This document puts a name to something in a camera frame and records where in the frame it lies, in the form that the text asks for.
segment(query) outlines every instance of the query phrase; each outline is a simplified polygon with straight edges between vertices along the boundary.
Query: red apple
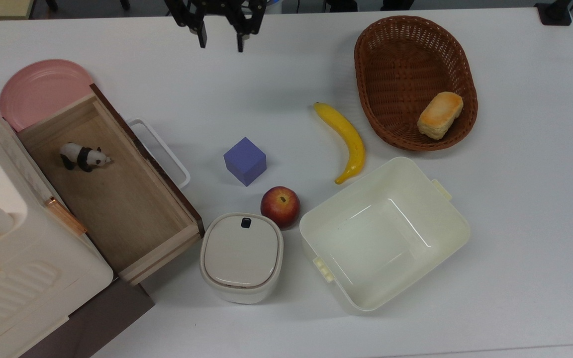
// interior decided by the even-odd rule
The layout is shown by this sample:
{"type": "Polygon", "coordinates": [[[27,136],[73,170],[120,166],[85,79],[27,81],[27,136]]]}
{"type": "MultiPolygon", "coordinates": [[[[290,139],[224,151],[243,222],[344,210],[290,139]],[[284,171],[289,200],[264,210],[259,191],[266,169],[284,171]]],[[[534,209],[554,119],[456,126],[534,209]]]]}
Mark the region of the red apple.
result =
{"type": "Polygon", "coordinates": [[[262,197],[260,212],[273,220],[280,229],[286,229],[300,216],[300,199],[293,190],[275,186],[262,197]]]}

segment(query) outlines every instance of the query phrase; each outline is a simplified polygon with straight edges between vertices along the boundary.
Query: drawer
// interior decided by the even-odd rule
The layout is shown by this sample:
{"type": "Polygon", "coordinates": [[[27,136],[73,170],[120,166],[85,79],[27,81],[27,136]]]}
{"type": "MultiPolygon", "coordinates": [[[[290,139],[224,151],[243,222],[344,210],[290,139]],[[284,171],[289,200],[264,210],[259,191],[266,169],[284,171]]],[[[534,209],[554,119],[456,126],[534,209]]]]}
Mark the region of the drawer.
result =
{"type": "Polygon", "coordinates": [[[98,88],[17,135],[86,226],[118,275],[137,284],[204,234],[202,219],[98,88]],[[59,154],[73,142],[113,161],[92,172],[68,170],[59,154]]]}

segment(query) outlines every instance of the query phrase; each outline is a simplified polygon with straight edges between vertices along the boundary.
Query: yellow banana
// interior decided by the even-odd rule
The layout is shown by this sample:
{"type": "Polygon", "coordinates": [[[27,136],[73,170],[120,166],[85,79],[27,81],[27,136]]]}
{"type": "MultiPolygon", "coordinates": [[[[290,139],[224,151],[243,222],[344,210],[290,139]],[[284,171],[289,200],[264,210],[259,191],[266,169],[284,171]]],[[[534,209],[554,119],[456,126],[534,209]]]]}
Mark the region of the yellow banana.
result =
{"type": "Polygon", "coordinates": [[[362,137],[357,133],[351,122],[348,122],[348,119],[328,104],[316,102],[313,108],[320,118],[342,137],[348,147],[346,169],[335,179],[335,184],[341,184],[346,179],[359,174],[364,167],[366,151],[364,150],[362,137]]]}

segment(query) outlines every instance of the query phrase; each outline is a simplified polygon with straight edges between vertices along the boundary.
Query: brown basket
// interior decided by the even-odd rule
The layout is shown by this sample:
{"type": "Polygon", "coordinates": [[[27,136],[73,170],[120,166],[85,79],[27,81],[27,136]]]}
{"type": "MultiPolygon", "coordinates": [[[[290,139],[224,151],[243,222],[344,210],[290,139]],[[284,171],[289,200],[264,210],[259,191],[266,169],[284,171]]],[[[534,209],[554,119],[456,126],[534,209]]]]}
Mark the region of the brown basket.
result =
{"type": "Polygon", "coordinates": [[[391,16],[371,24],[355,44],[360,101],[378,136],[407,150],[439,150],[462,140],[477,118],[477,92],[459,42],[436,23],[391,16]],[[421,134],[417,120],[441,91],[464,99],[444,138],[421,134]]]}

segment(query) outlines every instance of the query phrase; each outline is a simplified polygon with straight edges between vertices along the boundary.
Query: bread loaf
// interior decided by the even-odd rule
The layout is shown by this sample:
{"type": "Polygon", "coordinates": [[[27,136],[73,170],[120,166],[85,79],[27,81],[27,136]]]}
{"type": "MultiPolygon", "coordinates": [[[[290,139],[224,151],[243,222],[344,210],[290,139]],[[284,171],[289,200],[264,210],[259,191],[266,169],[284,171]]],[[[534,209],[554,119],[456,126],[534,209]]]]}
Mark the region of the bread loaf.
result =
{"type": "Polygon", "coordinates": [[[434,140],[440,140],[463,108],[464,100],[460,95],[442,91],[421,112],[417,122],[419,131],[434,140]]]}

